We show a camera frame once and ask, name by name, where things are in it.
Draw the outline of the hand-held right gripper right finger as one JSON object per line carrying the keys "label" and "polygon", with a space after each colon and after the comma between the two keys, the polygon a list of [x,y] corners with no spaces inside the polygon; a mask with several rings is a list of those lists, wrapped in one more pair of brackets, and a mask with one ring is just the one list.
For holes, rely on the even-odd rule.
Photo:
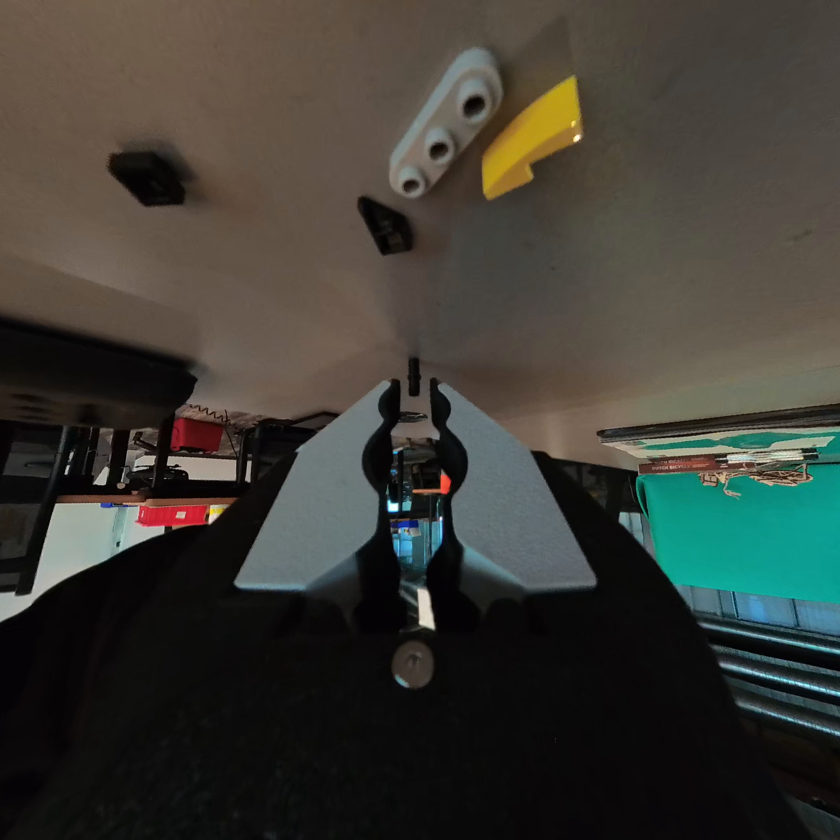
{"label": "hand-held right gripper right finger", "polygon": [[449,480],[428,565],[435,618],[499,601],[590,592],[595,572],[531,450],[450,385],[429,384],[437,462]]}

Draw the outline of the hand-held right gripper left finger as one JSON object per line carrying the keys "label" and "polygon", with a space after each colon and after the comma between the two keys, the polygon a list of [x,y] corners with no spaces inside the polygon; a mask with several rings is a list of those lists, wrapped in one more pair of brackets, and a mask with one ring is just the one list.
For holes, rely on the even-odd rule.
{"label": "hand-held right gripper left finger", "polygon": [[387,509],[401,385],[376,385],[299,447],[234,583],[335,604],[354,625],[401,625]]}

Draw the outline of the grey desk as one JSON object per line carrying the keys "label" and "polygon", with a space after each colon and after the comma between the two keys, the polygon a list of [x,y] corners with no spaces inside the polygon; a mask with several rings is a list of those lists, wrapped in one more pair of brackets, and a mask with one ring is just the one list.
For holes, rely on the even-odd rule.
{"label": "grey desk", "polygon": [[[475,47],[503,103],[404,199],[391,154]],[[487,200],[483,153],[569,75],[581,141]],[[2,2],[2,309],[261,413],[413,353],[551,430],[833,402],[838,2]]]}

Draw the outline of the red shelf bin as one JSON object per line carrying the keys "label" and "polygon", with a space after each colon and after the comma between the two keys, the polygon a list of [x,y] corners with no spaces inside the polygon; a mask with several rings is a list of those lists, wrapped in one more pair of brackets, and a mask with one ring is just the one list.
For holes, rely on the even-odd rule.
{"label": "red shelf bin", "polygon": [[207,505],[182,505],[138,507],[136,524],[144,528],[183,528],[207,524],[209,515]]}

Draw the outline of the red toolbox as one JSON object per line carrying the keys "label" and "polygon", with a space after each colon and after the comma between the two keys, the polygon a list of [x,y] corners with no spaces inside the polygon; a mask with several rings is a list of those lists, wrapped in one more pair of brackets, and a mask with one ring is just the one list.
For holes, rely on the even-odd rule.
{"label": "red toolbox", "polygon": [[194,455],[215,455],[225,435],[224,425],[176,418],[172,425],[170,451]]}

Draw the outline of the green cutting mat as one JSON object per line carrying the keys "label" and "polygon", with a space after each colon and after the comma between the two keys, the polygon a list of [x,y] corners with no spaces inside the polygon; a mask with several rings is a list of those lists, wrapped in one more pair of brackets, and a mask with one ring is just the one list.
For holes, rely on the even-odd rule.
{"label": "green cutting mat", "polygon": [[615,427],[597,432],[600,443],[636,459],[704,454],[815,452],[839,454],[839,405],[706,417],[672,423]]}

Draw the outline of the teal plastic board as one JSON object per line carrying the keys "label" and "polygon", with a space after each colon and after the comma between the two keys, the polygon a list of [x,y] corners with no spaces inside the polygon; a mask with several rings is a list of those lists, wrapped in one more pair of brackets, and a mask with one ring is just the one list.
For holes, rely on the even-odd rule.
{"label": "teal plastic board", "polygon": [[736,478],[739,497],[694,475],[638,475],[663,571],[679,585],[838,604],[838,458],[810,473],[797,487]]}

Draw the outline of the brown wooden model kit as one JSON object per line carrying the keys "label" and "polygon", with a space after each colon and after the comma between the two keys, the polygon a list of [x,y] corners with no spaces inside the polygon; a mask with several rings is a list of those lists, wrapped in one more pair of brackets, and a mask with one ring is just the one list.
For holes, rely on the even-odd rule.
{"label": "brown wooden model kit", "polygon": [[741,453],[704,453],[659,456],[638,468],[640,476],[698,476],[704,487],[739,497],[729,485],[748,478],[766,487],[798,487],[812,481],[810,467],[820,456],[815,448],[750,450]]}

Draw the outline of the pile of small mixed bricks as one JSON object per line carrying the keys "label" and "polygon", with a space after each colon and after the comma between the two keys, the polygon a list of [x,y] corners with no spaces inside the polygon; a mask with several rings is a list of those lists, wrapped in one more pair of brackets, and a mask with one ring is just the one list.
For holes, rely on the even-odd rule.
{"label": "pile of small mixed bricks", "polygon": [[[430,93],[389,161],[388,181],[406,199],[425,196],[465,153],[505,96],[500,63],[483,47],[458,55]],[[530,103],[499,132],[481,157],[481,189],[494,200],[533,179],[532,167],[581,141],[579,83],[569,75]],[[111,153],[110,175],[144,207],[183,205],[186,188],[159,152]]]}

